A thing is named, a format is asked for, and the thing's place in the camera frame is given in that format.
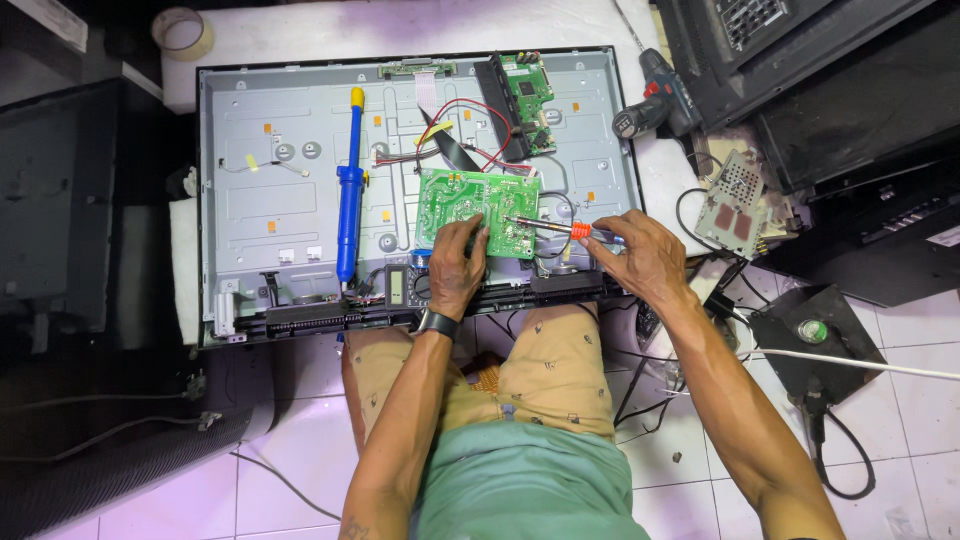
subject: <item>hand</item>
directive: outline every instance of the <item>hand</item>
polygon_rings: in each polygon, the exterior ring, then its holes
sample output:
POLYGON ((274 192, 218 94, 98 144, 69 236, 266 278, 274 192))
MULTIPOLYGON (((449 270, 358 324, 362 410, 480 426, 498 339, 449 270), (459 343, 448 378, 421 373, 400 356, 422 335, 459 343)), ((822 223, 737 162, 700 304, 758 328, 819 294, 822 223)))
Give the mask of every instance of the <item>hand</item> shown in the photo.
POLYGON ((657 220, 633 209, 619 217, 599 219, 593 226, 619 234, 627 242, 626 249, 614 255, 595 238, 582 238, 580 243, 620 286, 658 314, 693 294, 686 285, 686 248, 657 220))
POLYGON ((490 227, 477 234, 470 258, 464 257, 467 241, 483 221, 478 213, 469 221, 447 223, 437 231, 430 257, 430 310, 455 321, 464 318, 487 267, 487 240, 490 227))

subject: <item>yellow tip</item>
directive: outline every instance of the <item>yellow tip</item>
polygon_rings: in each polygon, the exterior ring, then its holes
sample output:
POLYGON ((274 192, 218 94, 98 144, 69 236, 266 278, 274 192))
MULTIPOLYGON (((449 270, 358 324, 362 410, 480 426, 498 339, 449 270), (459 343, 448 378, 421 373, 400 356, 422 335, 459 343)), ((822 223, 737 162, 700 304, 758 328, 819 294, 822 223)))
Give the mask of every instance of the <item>yellow tip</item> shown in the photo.
POLYGON ((353 107, 354 105, 363 110, 363 88, 360 86, 354 86, 353 90, 350 91, 350 106, 353 107))

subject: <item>tattoo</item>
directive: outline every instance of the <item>tattoo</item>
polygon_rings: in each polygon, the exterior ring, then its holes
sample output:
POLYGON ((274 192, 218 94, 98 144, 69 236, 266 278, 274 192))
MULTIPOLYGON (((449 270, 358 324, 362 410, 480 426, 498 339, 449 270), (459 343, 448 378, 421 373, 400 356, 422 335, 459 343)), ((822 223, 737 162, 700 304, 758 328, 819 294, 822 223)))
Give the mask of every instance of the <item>tattoo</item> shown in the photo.
POLYGON ((350 516, 346 523, 340 525, 340 535, 338 538, 346 538, 347 540, 368 540, 367 533, 369 531, 369 528, 362 528, 357 525, 357 523, 353 521, 353 516, 350 516))

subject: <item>white tile floor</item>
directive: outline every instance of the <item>white tile floor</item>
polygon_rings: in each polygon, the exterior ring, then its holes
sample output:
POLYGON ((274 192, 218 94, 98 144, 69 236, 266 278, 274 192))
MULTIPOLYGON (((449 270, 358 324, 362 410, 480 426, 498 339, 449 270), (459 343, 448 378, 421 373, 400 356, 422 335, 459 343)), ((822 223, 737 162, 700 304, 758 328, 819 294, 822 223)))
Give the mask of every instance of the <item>white tile floor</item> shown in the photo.
MULTIPOLYGON (((787 286, 783 278, 753 267, 746 274, 768 299, 787 286)), ((740 305, 762 305, 740 280, 728 293, 740 305)), ((892 309, 851 304, 890 363, 960 372, 957 292, 892 309)), ((523 316, 514 317, 514 331, 523 316)), ((496 319, 505 325, 507 317, 496 319)), ((485 317, 474 321, 461 341, 457 357, 510 351, 510 340, 485 317)), ((277 399, 287 411, 273 431, 241 452, 277 467, 313 501, 339 513, 357 463, 339 344, 330 335, 285 342, 282 348, 277 370, 285 383, 277 399)), ((750 371, 805 446, 800 415, 769 363, 756 359, 750 371)), ((630 376, 610 366, 615 403, 630 376)), ((659 401, 654 386, 641 379, 628 410, 659 401)), ((939 540, 960 534, 960 384, 885 374, 834 411, 859 437, 876 470, 876 490, 866 499, 830 497, 851 539, 939 540)), ((637 417, 617 435, 633 470, 635 519, 655 540, 762 538, 756 515, 717 457, 689 398, 671 404, 658 432, 629 440, 641 425, 656 422, 656 414, 637 417), (682 454, 679 463, 673 461, 675 452, 682 454)), ((827 441, 825 460, 834 485, 859 490, 866 472, 856 450, 830 423, 827 441)), ((276 478, 224 455, 43 540, 334 540, 338 531, 333 520, 304 505, 276 478)))

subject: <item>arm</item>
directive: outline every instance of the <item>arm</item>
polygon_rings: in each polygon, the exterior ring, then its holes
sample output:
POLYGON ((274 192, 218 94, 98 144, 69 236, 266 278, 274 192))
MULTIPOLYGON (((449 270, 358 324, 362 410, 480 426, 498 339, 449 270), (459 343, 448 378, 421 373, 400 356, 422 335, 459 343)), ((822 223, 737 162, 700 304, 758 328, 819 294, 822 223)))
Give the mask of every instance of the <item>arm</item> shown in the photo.
POLYGON ((581 242, 663 321, 704 428, 765 537, 844 538, 806 452, 686 285, 683 243, 639 210, 596 226, 622 236, 627 249, 615 256, 595 239, 581 242))
MULTIPOLYGON (((482 214, 437 232, 430 258, 430 309, 459 321, 483 280, 489 229, 477 235, 473 257, 464 257, 482 214)), ((427 331, 414 341, 390 389, 353 473, 340 538, 406 539, 420 475, 437 428, 450 338, 427 331)))

